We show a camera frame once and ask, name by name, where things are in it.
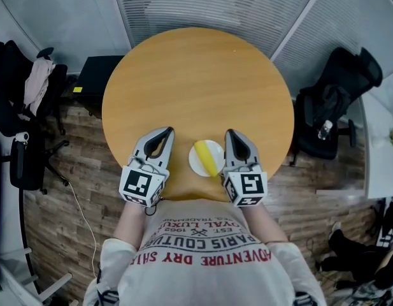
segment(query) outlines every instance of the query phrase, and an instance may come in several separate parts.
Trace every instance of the person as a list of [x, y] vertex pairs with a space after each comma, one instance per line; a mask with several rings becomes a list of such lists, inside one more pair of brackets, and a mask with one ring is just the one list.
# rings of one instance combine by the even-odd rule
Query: person
[[318, 269], [323, 272], [350, 271], [354, 281], [340, 280], [336, 289], [353, 288], [373, 283], [374, 289], [386, 290], [393, 286], [393, 244], [390, 247], [366, 246], [344, 236], [341, 223], [336, 222], [329, 235], [329, 247], [335, 256], [326, 254]]
[[298, 247], [263, 204], [126, 203], [84, 305], [326, 305]]

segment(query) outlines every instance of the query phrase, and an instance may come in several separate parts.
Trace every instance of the white wall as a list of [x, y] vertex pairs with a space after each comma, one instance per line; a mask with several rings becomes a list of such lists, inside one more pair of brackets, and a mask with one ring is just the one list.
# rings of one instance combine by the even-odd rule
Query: white wall
[[[2, 155], [9, 155], [11, 151], [13, 137], [5, 137], [0, 133], [1, 153]], [[22, 240], [20, 213], [19, 213], [19, 189], [11, 185], [10, 181], [10, 164], [3, 163], [1, 182], [1, 213], [0, 213], [0, 254], [16, 251], [24, 248]], [[26, 279], [31, 276], [29, 267], [27, 265], [25, 256], [17, 256], [14, 259], [4, 262], [7, 269], [16, 277]], [[26, 288], [36, 293], [36, 288], [33, 283], [30, 283]], [[17, 305], [9, 303], [7, 298], [11, 300], [11, 293], [4, 290], [0, 293], [1, 305]]]
[[9, 40], [15, 41], [22, 53], [32, 60], [39, 52], [0, 0], [0, 41], [6, 43]]
[[127, 33], [115, 0], [3, 0], [38, 48], [54, 47], [52, 59], [82, 70], [87, 57], [125, 55]]
[[385, 78], [380, 87], [372, 89], [371, 93], [393, 114], [393, 74]]

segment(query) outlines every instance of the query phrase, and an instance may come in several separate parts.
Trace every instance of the chair armrest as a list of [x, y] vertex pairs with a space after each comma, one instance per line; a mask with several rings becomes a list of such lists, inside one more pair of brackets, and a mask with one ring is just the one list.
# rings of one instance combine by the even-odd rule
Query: chair armrest
[[43, 50], [40, 50], [36, 58], [45, 58], [46, 60], [50, 60], [49, 55], [52, 54], [54, 51], [54, 48], [44, 48]]
[[313, 103], [312, 97], [309, 95], [304, 96], [304, 118], [305, 123], [309, 127], [313, 127]]
[[17, 141], [15, 143], [17, 144], [17, 178], [21, 179], [24, 174], [25, 145]]
[[383, 71], [376, 59], [365, 48], [362, 48], [356, 57], [362, 74], [373, 86], [379, 87], [383, 80]]
[[356, 127], [351, 119], [348, 121], [347, 128], [338, 129], [338, 135], [349, 135], [350, 146], [356, 147]]

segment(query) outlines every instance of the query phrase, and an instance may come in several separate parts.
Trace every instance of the black office chair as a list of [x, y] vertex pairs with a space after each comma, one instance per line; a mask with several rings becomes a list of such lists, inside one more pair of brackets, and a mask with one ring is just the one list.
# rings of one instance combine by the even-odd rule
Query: black office chair
[[[292, 140], [294, 160], [290, 165], [296, 165], [300, 150], [321, 159], [334, 159], [338, 152], [339, 135], [349, 135], [350, 145], [355, 147], [353, 121], [349, 120], [348, 128], [344, 129], [338, 129], [336, 122], [357, 98], [372, 87], [380, 86], [382, 79], [382, 69], [365, 48], [359, 55], [352, 55], [344, 48], [335, 49], [318, 82], [301, 89], [297, 96]], [[318, 131], [325, 120], [330, 120], [333, 127], [327, 138], [321, 140]]]
[[2, 158], [3, 162], [10, 162], [10, 180], [13, 186], [28, 191], [40, 189], [43, 194], [46, 194], [47, 190], [43, 188], [45, 168], [50, 170], [65, 186], [69, 184], [68, 180], [49, 163], [50, 157], [61, 147], [68, 146], [69, 142], [63, 140], [52, 149], [45, 150], [45, 137], [39, 124], [35, 120], [21, 120], [1, 89], [0, 132], [6, 137], [20, 133], [28, 135], [26, 144], [14, 138], [11, 154]]
[[[36, 56], [50, 59], [49, 55], [53, 48], [46, 48]], [[34, 116], [29, 109], [24, 108], [25, 81], [31, 74], [33, 62], [25, 57], [14, 41], [8, 41], [5, 45], [0, 42], [0, 88], [4, 91], [8, 100], [13, 102], [17, 113], [45, 123], [45, 118], [53, 111], [57, 121], [57, 127], [62, 135], [66, 133], [61, 123], [59, 114], [59, 99], [65, 89], [65, 80], [68, 67], [57, 64], [49, 75], [48, 88]]]

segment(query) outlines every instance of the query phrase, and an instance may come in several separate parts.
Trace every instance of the chair base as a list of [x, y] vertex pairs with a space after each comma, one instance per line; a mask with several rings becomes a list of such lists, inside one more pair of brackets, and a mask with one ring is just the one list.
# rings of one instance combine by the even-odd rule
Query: chair base
[[292, 152], [294, 153], [294, 158], [292, 159], [292, 161], [290, 161], [290, 166], [295, 167], [297, 165], [297, 158], [298, 158], [298, 154], [299, 154], [299, 149], [293, 148]]
[[[60, 143], [56, 144], [54, 147], [52, 147], [51, 149], [48, 149], [45, 151], [45, 168], [48, 169], [50, 172], [52, 172], [56, 178], [58, 178], [63, 185], [68, 186], [69, 185], [69, 181], [62, 176], [50, 163], [49, 163], [49, 159], [56, 154], [56, 152], [61, 149], [62, 147], [68, 146], [69, 145], [69, 141], [67, 140], [63, 140]], [[46, 195], [48, 193], [48, 191], [46, 189], [44, 189], [43, 187], [41, 187], [39, 189], [43, 195]]]
[[59, 105], [54, 106], [54, 116], [56, 118], [57, 129], [61, 132], [61, 135], [64, 136], [66, 134], [66, 130], [64, 129], [61, 121], [61, 113], [59, 110]]

